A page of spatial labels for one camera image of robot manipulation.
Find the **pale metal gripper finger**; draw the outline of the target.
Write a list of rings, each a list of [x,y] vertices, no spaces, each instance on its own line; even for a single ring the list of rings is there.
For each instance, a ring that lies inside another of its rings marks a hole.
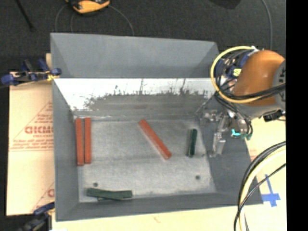
[[[197,112],[197,117],[201,127],[205,127],[209,123],[215,123],[220,120],[220,113],[216,109],[201,108]]]
[[[213,140],[212,140],[212,149],[209,152],[210,157],[216,157],[217,155],[223,154],[223,149],[226,143],[226,139],[224,137],[225,129],[217,129],[214,132]]]

